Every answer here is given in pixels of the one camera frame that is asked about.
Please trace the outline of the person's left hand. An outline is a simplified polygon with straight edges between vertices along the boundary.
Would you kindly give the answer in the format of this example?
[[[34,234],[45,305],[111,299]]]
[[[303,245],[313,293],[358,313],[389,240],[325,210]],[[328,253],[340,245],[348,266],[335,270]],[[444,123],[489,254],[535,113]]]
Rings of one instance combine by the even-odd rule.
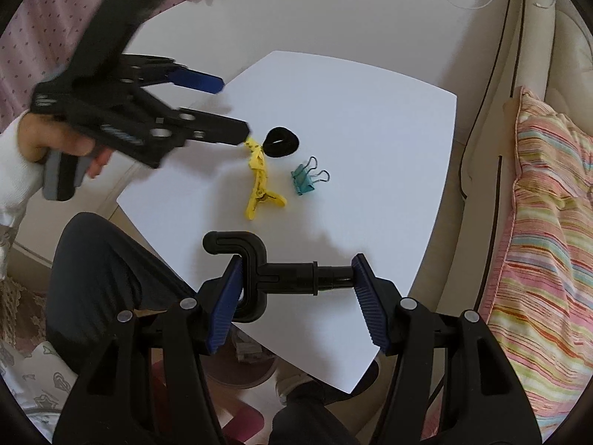
[[[18,124],[17,143],[23,158],[39,163],[49,150],[75,157],[90,156],[96,150],[96,141],[76,132],[67,123],[52,116],[26,113]]]

